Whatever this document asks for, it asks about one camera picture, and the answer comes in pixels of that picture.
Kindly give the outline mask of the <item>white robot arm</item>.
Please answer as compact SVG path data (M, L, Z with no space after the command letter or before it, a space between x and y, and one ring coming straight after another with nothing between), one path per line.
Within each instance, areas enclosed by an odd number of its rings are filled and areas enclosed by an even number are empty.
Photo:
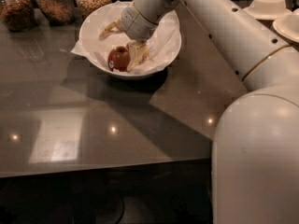
M247 89L212 145L213 224L299 224L299 52L231 0L135 0L102 32L150 38L183 4Z

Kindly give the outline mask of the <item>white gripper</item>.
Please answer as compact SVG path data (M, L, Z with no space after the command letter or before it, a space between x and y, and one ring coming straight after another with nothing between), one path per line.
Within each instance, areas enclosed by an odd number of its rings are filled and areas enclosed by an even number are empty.
M120 34L123 31L132 39L127 43L130 54L127 71L131 72L148 59L148 45L146 42L139 41L150 39L157 26L158 8L134 1L121 13L121 19L111 22L100 32L99 39L104 40L110 35Z

